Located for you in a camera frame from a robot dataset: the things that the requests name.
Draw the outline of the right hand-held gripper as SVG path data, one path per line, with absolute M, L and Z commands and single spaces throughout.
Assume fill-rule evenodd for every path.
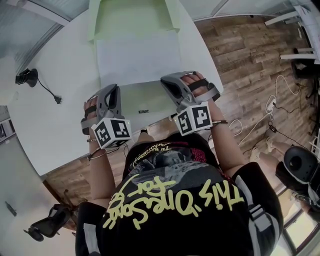
M 161 85 L 176 105 L 177 115 L 173 119 L 182 136 L 213 126 L 208 100 L 216 101 L 221 96 L 215 85 L 204 79 L 199 81 L 199 86 L 207 86 L 208 92 L 195 97 L 181 80 L 181 77 L 193 72 L 195 71 L 172 73 L 160 79 Z

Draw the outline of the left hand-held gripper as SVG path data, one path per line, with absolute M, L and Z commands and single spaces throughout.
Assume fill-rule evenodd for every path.
M 131 122 L 122 115 L 121 89 L 110 84 L 92 96 L 96 103 L 84 112 L 82 133 L 93 131 L 101 149 L 119 148 L 132 139 Z

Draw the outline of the person's left hand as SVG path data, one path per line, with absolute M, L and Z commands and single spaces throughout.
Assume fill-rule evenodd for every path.
M 97 100 L 98 96 L 92 97 L 90 100 L 84 103 L 83 109 L 84 109 L 84 117 L 87 119 L 92 119 L 97 116 L 96 109 L 93 110 L 97 106 Z

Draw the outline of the person's right hand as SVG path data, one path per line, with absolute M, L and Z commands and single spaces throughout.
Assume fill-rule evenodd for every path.
M 190 88 L 191 92 L 195 97 L 201 96 L 209 91 L 207 85 L 199 86 L 200 81 L 204 79 L 204 76 L 197 71 L 188 73 L 181 77 L 181 80 L 184 82 L 185 85 L 187 85 Z

